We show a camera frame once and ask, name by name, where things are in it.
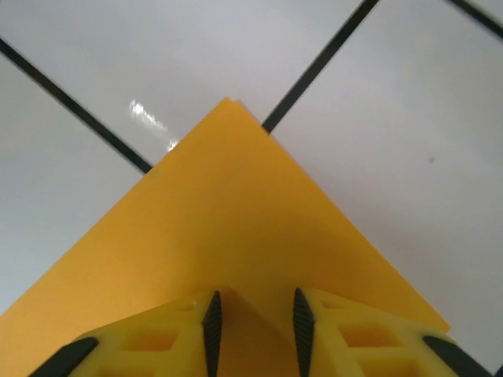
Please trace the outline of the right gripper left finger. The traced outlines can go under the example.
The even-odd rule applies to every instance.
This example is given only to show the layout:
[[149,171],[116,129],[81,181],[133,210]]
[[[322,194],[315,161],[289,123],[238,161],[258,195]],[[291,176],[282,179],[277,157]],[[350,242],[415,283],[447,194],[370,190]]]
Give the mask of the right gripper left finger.
[[80,335],[33,376],[216,376],[219,291],[157,306]]

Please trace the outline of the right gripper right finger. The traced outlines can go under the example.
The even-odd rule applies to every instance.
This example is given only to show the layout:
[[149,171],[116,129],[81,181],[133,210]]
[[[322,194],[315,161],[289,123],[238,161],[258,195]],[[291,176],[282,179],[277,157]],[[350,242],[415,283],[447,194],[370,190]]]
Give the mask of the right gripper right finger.
[[448,335],[325,291],[296,288],[301,376],[488,376]]

